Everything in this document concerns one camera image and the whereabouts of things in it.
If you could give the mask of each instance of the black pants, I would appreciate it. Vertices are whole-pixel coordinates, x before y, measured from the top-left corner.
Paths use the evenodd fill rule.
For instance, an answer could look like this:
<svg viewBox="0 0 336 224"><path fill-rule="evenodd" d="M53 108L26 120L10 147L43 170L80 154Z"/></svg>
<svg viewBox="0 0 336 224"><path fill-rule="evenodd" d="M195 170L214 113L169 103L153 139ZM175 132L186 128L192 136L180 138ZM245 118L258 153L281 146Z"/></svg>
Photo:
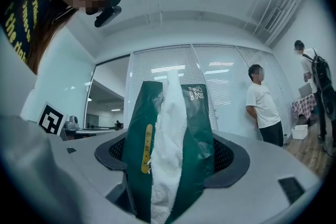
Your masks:
<svg viewBox="0 0 336 224"><path fill-rule="evenodd" d="M325 111L324 111L324 106L322 102L322 97L321 97L321 91L318 90L317 93L314 93L314 97L317 103L317 108L319 110L319 120L320 120L320 135L325 136L327 134L326 131L326 117L325 117ZM331 126L332 126L332 138L334 141L336 141L336 120L331 121Z"/></svg>
<svg viewBox="0 0 336 224"><path fill-rule="evenodd" d="M264 139L264 142L277 146L283 146L284 133L282 131L281 121L272 126L260 128L259 130Z"/></svg>

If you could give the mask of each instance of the white container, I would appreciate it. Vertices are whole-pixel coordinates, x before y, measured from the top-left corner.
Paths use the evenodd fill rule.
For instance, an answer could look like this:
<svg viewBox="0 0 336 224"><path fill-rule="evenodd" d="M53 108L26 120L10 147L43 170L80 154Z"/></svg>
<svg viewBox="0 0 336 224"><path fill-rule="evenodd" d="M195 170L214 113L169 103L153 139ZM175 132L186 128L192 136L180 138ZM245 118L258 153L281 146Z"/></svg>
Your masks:
<svg viewBox="0 0 336 224"><path fill-rule="evenodd" d="M292 129L293 139L305 139L308 134L308 125L296 125Z"/></svg>

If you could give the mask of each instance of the wooden floor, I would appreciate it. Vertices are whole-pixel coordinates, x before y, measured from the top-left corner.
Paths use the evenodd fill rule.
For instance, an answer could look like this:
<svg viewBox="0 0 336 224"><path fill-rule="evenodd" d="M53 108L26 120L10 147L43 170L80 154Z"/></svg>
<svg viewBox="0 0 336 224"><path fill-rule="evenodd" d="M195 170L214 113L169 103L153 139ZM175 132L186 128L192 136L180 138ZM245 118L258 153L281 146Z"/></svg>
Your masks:
<svg viewBox="0 0 336 224"><path fill-rule="evenodd" d="M310 126L308 130L308 135L304 140L291 139L284 148L315 174L324 178L335 158L328 156L318 141L318 135L320 133L319 123L316 122ZM331 122L329 120L327 120L327 136L325 139L324 147L331 156L336 156L336 149L331 146Z"/></svg>

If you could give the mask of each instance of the red checkered tablecloth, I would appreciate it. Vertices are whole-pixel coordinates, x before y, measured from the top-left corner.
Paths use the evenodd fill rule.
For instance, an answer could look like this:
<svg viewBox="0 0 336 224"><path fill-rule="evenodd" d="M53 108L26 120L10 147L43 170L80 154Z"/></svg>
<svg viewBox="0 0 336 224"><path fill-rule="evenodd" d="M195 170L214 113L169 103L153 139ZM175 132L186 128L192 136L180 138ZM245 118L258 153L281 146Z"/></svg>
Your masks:
<svg viewBox="0 0 336 224"><path fill-rule="evenodd" d="M314 94L296 100L292 104L292 113L297 118L299 115L304 115L306 119L310 118L311 112L314 110L314 106L316 106L316 101Z"/></svg>

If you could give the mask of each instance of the white t-shirt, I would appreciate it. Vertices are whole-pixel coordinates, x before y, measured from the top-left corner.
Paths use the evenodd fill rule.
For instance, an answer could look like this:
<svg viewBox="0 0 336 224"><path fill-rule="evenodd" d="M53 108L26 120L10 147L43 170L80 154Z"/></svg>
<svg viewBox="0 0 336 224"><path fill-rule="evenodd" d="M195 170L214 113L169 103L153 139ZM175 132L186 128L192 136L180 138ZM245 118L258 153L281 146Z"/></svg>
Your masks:
<svg viewBox="0 0 336 224"><path fill-rule="evenodd" d="M315 57L315 52L313 49L305 49L303 51L304 54L306 54L307 56L309 56L311 59L314 59ZM310 61L309 59L307 59L306 57L302 56L301 57L301 65L302 65L302 68L303 68L303 73L306 74L308 72L311 73L311 78L308 80L309 81L309 84L311 86L311 91L313 93L316 93L317 92L317 86L314 82L314 79L313 79L313 71L311 69L311 64L312 64L312 61Z"/></svg>
<svg viewBox="0 0 336 224"><path fill-rule="evenodd" d="M247 90L246 105L254 106L259 128L266 128L280 121L277 107L264 85L253 83Z"/></svg>

